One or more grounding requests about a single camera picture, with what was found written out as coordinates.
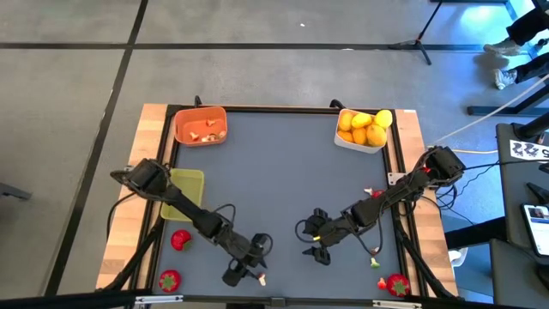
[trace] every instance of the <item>white container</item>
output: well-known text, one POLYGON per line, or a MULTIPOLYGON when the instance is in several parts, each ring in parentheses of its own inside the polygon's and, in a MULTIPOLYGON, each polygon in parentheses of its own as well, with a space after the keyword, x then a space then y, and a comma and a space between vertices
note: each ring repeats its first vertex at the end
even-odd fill
POLYGON ((344 112, 350 112, 353 116, 359 113, 357 111, 346 109, 346 108, 344 108, 340 111, 340 114, 337 118, 337 125, 335 127, 335 137, 334 137, 334 142, 337 146, 342 146, 344 148, 349 148, 349 149, 361 151, 361 152, 364 152, 364 153, 367 153, 367 154, 375 154, 377 151, 379 151, 379 150, 381 150, 381 148, 383 148, 383 147, 370 147, 370 146, 358 145, 354 142, 347 142, 344 139, 342 139, 340 136, 338 136, 337 131, 338 131, 338 128, 340 127, 341 115, 344 112))

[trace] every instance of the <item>tripod stand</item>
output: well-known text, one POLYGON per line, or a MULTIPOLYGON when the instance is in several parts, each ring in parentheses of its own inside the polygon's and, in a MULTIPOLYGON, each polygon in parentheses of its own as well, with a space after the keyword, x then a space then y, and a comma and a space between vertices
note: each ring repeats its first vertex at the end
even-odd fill
POLYGON ((389 45, 388 48, 390 50, 395 50, 395 51, 420 50, 421 53, 423 53, 423 57, 425 57, 427 64, 431 65, 432 64, 431 59, 429 58, 429 55, 427 55, 427 51, 423 47, 423 44, 421 43, 421 39, 423 39, 423 35, 425 34, 425 31, 427 31, 427 28, 431 24, 432 19, 437 14, 438 9, 440 9, 441 5, 443 5, 443 0, 440 0, 438 2, 437 8, 432 12, 431 17, 429 18, 429 21, 425 24, 425 27, 423 27, 423 30, 421 30, 421 32, 419 33, 416 39, 411 39, 404 42, 392 44, 392 45, 389 45))

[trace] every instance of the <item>yellow fruit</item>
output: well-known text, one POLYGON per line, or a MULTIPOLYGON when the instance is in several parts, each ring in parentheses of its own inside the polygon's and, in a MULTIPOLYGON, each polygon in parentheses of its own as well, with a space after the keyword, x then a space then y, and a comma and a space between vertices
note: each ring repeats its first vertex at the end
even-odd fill
POLYGON ((374 118, 374 124, 387 130, 393 123, 393 114, 388 110, 379 111, 374 118))
POLYGON ((368 145, 372 147, 382 147, 387 142, 387 133, 377 124, 371 124, 366 128, 366 136, 368 145))
POLYGON ((351 125, 354 129, 364 128, 368 124, 371 124, 371 115, 363 112, 354 115, 353 121, 351 121, 351 125))
POLYGON ((368 140, 366 137, 366 129, 365 128, 354 129, 353 139, 354 139, 354 142, 359 145, 366 145, 366 141, 368 140))
POLYGON ((353 134, 351 132, 337 131, 337 135, 343 138, 346 142, 354 142, 353 134))
POLYGON ((340 117, 340 130, 351 130, 351 121, 353 121, 353 115, 350 112, 345 112, 340 117))

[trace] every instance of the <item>red strawberry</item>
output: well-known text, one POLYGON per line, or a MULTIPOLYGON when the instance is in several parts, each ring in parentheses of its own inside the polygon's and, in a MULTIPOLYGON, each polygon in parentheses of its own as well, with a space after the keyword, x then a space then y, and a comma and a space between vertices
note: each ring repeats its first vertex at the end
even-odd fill
POLYGON ((176 291, 181 284, 181 275, 176 270, 166 270, 160 275, 160 280, 158 281, 162 291, 166 293, 171 293, 176 291))
POLYGON ((373 198, 378 198, 380 195, 382 195, 385 191, 384 190, 375 190, 373 191, 373 193, 371 194, 371 197, 373 198))
POLYGON ((410 293, 410 282, 401 274, 393 274, 387 279, 387 290, 391 295, 404 297, 410 293))
POLYGON ((385 283, 385 279, 379 278, 379 282, 377 283, 377 288, 379 289, 387 288, 387 283, 385 283))
POLYGON ((192 235, 186 230, 177 230, 172 235, 170 242, 173 249, 177 251, 189 250, 190 244, 192 244, 192 235))

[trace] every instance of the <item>wooden table frame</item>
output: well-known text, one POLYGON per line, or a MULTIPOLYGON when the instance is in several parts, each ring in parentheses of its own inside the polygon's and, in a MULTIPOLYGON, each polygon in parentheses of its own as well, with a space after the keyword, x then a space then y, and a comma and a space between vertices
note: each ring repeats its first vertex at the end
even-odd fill
MULTIPOLYGON (((142 109, 141 118, 137 125, 136 137, 130 153, 129 165, 135 166, 142 158, 156 158, 159 153, 159 146, 162 131, 165 127, 166 111, 165 104, 145 104, 142 109)), ((395 110, 395 122, 398 131, 388 132, 388 152, 391 165, 391 172, 398 172, 399 163, 403 164, 406 171, 413 169, 416 160, 424 153, 425 146, 419 129, 419 120, 415 111, 395 110), (401 152, 402 159, 399 162, 398 153, 401 152)), ((164 149, 163 161, 168 162, 172 152, 172 141, 174 136, 173 123, 166 127, 168 131, 166 148, 164 149)), ((122 188, 120 197, 129 192, 122 188)), ((433 191, 427 191, 426 197, 435 199, 433 191)), ((140 198, 132 198, 128 202, 118 206, 112 220, 111 234, 107 241, 103 262, 101 264, 97 288, 109 284, 117 273, 128 263, 136 251, 136 247, 142 230, 142 223, 145 215, 146 201, 140 198)), ((154 205, 151 220, 154 221, 160 206, 154 205)), ((454 295, 457 295, 454 274, 448 258, 440 213, 432 203, 420 199, 414 211, 415 230, 419 238, 421 255, 427 262, 437 279, 454 295)), ((402 224, 409 234, 408 221, 401 218, 402 224)), ((151 258, 151 250, 142 260, 140 275, 135 278, 136 286, 145 287, 148 265, 151 258)), ((413 294, 419 294, 419 281, 417 272, 413 266, 413 260, 407 255, 407 267, 413 294)))

